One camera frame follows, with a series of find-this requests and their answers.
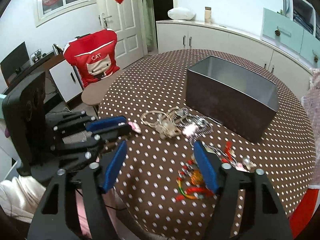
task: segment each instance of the bottle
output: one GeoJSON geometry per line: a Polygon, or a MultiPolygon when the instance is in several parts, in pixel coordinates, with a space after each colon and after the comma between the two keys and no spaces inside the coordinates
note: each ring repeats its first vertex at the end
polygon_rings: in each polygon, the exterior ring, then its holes
{"type": "Polygon", "coordinates": [[[211,23],[211,7],[205,7],[204,10],[204,22],[211,23]]]}

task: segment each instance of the monitor screen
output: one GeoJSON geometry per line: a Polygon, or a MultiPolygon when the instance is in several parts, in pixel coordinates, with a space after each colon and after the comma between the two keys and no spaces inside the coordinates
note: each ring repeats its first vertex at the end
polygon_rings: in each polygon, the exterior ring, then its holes
{"type": "Polygon", "coordinates": [[[15,48],[5,59],[0,63],[1,71],[4,79],[9,84],[17,75],[16,70],[30,65],[30,58],[27,52],[26,44],[23,42],[15,48]]]}

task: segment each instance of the cabinet countertop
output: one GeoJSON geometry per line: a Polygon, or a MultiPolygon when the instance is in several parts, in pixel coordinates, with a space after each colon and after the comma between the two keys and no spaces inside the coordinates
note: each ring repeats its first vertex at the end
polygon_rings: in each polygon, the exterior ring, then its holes
{"type": "Polygon", "coordinates": [[[215,29],[215,30],[219,30],[219,31],[223,31],[223,32],[228,32],[228,33],[232,33],[232,34],[236,34],[239,36],[242,36],[244,38],[256,41],[261,43],[264,46],[270,47],[271,49],[281,53],[282,55],[284,55],[285,57],[289,58],[290,60],[294,61],[296,64],[298,64],[299,66],[301,66],[302,68],[304,68],[307,72],[309,72],[310,74],[312,74],[312,71],[305,65],[303,65],[300,61],[298,61],[297,59],[295,59],[294,57],[292,57],[290,54],[286,53],[285,51],[279,49],[276,46],[273,46],[270,43],[267,43],[265,41],[262,41],[261,38],[259,36],[256,36],[252,33],[248,33],[248,32],[244,32],[241,30],[238,30],[236,28],[232,28],[232,27],[227,27],[227,26],[223,26],[223,25],[219,25],[219,24],[213,24],[213,23],[205,23],[205,22],[201,22],[201,21],[187,21],[187,20],[164,20],[164,21],[157,21],[157,24],[162,24],[162,23],[169,23],[169,24],[185,24],[185,25],[193,25],[193,26],[199,26],[199,27],[207,27],[207,28],[211,28],[211,29],[215,29]]]}

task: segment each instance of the chair seat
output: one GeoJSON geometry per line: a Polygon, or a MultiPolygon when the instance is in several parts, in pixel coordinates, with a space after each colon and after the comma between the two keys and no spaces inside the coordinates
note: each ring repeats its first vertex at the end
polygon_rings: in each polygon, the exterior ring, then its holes
{"type": "Polygon", "coordinates": [[[109,87],[123,72],[124,71],[120,69],[107,78],[89,84],[82,92],[82,101],[88,106],[95,106],[100,104],[109,87]]]}

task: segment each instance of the round table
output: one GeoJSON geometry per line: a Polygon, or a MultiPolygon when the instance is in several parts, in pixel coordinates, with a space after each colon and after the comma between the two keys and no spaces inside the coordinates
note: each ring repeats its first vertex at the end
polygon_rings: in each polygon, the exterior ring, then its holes
{"type": "MultiPolygon", "coordinates": [[[[101,102],[99,118],[124,115],[140,125],[142,134],[128,141],[128,154],[115,188],[143,229],[172,239],[201,239],[214,212],[216,197],[175,200],[178,170],[191,157],[190,144],[182,135],[162,140],[157,132],[141,123],[140,116],[146,110],[167,111],[185,106],[187,67],[210,55],[276,83],[279,110],[260,143],[250,143],[215,123],[214,131],[201,140],[221,149],[226,141],[231,141],[239,162],[249,156],[258,168],[265,170],[287,216],[300,203],[313,173],[315,146],[309,119],[290,89],[270,72],[243,58],[211,50],[177,50],[146,58],[111,85],[101,102]]],[[[191,113],[201,115],[194,110],[191,113]]],[[[244,191],[239,191],[230,236],[238,233],[244,195],[244,191]]]]}

